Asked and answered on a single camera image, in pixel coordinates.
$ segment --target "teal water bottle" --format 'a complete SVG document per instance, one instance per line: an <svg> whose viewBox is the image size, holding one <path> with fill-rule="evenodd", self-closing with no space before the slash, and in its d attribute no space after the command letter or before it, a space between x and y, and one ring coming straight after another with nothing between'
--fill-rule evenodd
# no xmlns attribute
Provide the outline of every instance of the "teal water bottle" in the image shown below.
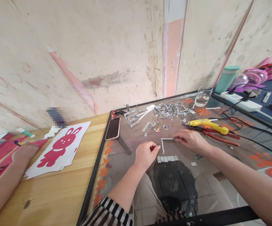
<svg viewBox="0 0 272 226"><path fill-rule="evenodd" d="M217 87L215 88L215 92L225 92L237 76L240 69L241 67L237 65L226 66L221 74Z"/></svg>

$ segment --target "wooden table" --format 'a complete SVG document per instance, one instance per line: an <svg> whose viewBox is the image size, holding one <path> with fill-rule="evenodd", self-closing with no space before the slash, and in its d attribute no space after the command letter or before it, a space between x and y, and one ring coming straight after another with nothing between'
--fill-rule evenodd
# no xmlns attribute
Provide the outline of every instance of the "wooden table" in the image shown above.
<svg viewBox="0 0 272 226"><path fill-rule="evenodd" d="M0 212L0 225L76 225L89 184L94 162L105 131L109 113L69 123L91 121L72 165L59 172L47 173L29 180L22 178L19 186ZM34 141L43 138L49 128L32 131ZM53 138L40 149L30 167Z"/></svg>

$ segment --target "black and white striped shirt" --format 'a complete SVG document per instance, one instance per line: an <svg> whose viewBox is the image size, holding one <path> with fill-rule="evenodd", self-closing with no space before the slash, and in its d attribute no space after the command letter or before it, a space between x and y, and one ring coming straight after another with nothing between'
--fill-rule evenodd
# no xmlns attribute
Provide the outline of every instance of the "black and white striped shirt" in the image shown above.
<svg viewBox="0 0 272 226"><path fill-rule="evenodd" d="M84 219L81 226L84 225L132 226L133 221L120 205L114 200L105 197Z"/></svg>

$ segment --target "water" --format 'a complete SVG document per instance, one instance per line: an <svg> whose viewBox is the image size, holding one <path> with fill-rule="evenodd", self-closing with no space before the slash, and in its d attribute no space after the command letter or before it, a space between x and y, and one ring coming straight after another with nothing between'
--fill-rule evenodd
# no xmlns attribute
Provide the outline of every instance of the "water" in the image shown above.
<svg viewBox="0 0 272 226"><path fill-rule="evenodd" d="M209 96L198 95L195 99L195 105L198 107L204 107L209 100Z"/></svg>

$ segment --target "power strip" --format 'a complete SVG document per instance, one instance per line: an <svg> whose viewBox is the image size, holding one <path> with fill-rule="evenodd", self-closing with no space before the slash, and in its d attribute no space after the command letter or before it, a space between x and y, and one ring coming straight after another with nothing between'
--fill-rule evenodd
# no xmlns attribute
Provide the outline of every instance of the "power strip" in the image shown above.
<svg viewBox="0 0 272 226"><path fill-rule="evenodd" d="M220 96L233 104L239 102L243 98L237 94L229 94L228 92L223 92L221 93ZM247 112L254 112L257 110L261 110L261 108L263 107L262 105L259 105L251 100L242 101L238 103L236 106L238 106L239 108L242 108L243 110Z"/></svg>

